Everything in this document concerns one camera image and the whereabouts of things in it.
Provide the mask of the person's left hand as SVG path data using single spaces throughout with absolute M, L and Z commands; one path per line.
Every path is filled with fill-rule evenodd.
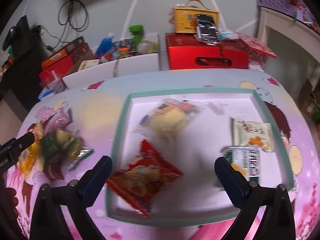
M 6 187 L 1 176 L 1 239 L 17 239 L 15 233 L 18 217 L 17 205 L 16 190 Z

